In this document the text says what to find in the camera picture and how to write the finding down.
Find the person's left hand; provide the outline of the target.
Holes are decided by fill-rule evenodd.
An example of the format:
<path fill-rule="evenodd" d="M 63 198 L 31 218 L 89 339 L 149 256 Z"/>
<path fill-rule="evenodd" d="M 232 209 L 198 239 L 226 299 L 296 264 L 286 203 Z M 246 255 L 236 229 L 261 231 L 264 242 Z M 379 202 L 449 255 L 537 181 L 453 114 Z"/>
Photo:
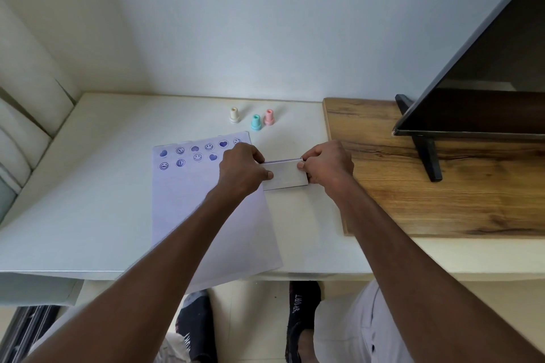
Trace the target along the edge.
<path fill-rule="evenodd" d="M 263 181 L 258 180 L 257 169 L 265 168 L 263 163 L 264 157 L 254 145 L 245 142 L 236 144 L 223 153 L 218 188 L 242 201 L 262 184 Z"/>

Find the person's right hand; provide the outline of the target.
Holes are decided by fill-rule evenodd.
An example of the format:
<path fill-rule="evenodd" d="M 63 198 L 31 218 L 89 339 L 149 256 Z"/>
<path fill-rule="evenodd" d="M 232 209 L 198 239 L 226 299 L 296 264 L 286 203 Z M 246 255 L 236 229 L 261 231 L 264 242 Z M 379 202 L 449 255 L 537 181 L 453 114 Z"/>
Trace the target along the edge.
<path fill-rule="evenodd" d="M 307 165 L 309 182 L 322 186 L 328 196 L 353 180 L 351 153 L 341 141 L 330 140 L 316 145 L 304 153 L 302 160 Z"/>

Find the small white box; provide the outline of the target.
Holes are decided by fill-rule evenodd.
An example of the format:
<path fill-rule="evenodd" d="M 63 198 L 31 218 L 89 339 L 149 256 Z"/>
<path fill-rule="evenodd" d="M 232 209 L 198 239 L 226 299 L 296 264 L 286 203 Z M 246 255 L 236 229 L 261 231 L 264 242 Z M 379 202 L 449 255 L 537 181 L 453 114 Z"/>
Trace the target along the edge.
<path fill-rule="evenodd" d="M 303 160 L 299 158 L 264 162 L 262 166 L 273 173 L 273 178 L 262 182 L 263 190 L 307 186 L 309 184 L 307 173 L 298 169 L 299 162 Z"/>

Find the person's left forearm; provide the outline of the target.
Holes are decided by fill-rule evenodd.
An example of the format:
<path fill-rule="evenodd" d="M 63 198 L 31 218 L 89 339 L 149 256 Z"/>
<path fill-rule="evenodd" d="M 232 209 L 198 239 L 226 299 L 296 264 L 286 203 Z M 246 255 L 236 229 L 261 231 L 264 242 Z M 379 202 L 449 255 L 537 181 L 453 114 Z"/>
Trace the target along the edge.
<path fill-rule="evenodd" d="M 24 363 L 152 363 L 212 241 L 252 192 L 215 186 L 186 220 Z"/>

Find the person's right forearm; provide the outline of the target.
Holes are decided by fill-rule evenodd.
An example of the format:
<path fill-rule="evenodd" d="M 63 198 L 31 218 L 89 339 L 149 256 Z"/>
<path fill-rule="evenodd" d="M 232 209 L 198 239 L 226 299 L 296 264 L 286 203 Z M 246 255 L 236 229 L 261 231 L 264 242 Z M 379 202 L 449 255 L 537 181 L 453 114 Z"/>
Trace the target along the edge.
<path fill-rule="evenodd" d="M 353 178 L 325 191 L 351 223 L 415 362 L 545 363 L 545 354 L 441 268 Z"/>

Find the white paper sheet with stamps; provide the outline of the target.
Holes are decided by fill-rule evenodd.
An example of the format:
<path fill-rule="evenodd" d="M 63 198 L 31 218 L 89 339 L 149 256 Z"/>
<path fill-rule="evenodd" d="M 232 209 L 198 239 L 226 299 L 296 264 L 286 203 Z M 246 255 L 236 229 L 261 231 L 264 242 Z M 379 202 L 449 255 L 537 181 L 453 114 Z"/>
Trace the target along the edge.
<path fill-rule="evenodd" d="M 164 239 L 216 185 L 225 150 L 251 143 L 248 131 L 185 141 L 152 150 L 152 245 Z M 218 232 L 186 293 L 283 266 L 263 187 L 241 202 Z"/>

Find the black television stand leg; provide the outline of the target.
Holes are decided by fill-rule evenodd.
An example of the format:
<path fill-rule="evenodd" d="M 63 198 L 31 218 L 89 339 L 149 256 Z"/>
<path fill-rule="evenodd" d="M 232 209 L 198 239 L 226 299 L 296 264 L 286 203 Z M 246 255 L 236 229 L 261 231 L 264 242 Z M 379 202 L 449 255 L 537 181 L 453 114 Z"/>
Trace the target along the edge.
<path fill-rule="evenodd" d="M 402 115 L 404 115 L 414 103 L 404 94 L 397 94 L 395 96 L 395 101 Z M 435 141 L 432 138 L 422 135 L 412 135 L 412 142 L 419 155 L 419 159 L 425 168 L 429 180 L 433 183 L 442 181 L 443 175 L 440 168 Z"/>

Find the black slipper with white print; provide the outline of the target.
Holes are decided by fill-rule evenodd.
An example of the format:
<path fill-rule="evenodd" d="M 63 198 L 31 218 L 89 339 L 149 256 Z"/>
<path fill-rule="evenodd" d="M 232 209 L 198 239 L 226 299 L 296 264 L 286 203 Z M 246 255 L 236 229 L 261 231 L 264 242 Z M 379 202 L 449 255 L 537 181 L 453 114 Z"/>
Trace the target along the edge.
<path fill-rule="evenodd" d="M 207 290 L 190 293 L 183 300 L 175 332 L 183 337 L 192 362 L 218 363 L 213 308 Z"/>
<path fill-rule="evenodd" d="M 286 363 L 301 363 L 298 342 L 304 330 L 315 328 L 315 312 L 322 301 L 317 281 L 290 281 L 290 312 L 286 334 Z"/>

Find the brown wooden board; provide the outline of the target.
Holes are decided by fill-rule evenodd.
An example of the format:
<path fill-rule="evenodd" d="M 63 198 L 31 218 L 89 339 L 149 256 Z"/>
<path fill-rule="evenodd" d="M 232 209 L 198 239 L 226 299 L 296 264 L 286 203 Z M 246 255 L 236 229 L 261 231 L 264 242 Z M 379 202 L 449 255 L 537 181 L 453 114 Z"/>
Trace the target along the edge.
<path fill-rule="evenodd" d="M 410 137 L 393 136 L 393 101 L 325 98 L 328 137 L 354 177 L 412 237 L 545 238 L 545 143 L 437 140 L 429 180 Z"/>

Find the white shorts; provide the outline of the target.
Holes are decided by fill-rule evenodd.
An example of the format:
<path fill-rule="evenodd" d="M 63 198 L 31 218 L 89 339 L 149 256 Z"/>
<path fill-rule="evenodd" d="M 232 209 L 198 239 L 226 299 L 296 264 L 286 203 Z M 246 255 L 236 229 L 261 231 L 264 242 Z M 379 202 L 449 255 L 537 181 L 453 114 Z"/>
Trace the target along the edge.
<path fill-rule="evenodd" d="M 414 363 L 376 281 L 362 291 L 325 299 L 315 312 L 315 328 L 298 342 L 303 363 L 303 333 L 313 331 L 319 363 Z M 194 363 L 183 337 L 167 332 L 154 363 Z"/>

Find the black flat screen television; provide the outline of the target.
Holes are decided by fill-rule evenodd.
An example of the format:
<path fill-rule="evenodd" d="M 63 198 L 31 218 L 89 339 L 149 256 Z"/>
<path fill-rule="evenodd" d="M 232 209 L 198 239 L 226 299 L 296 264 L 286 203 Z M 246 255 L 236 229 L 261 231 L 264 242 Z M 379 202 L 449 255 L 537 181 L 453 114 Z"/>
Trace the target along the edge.
<path fill-rule="evenodd" d="M 394 136 L 545 142 L 545 0 L 503 0 Z"/>

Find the cream padded headboard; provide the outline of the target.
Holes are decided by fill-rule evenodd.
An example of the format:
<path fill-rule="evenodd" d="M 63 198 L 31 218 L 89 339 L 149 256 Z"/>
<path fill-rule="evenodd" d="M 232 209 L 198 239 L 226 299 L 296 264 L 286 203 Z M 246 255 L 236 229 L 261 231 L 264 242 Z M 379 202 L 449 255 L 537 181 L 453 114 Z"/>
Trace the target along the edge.
<path fill-rule="evenodd" d="M 80 96 L 72 78 L 0 0 L 0 223 Z"/>

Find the dark striped floor mat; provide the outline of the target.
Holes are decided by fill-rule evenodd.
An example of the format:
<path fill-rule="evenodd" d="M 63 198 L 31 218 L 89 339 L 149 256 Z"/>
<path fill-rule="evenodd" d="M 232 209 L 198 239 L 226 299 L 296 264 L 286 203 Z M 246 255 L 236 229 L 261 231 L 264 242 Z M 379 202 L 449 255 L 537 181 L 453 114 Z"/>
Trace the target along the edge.
<path fill-rule="evenodd" d="M 20 363 L 56 321 L 61 306 L 18 307 L 0 341 L 0 363 Z"/>

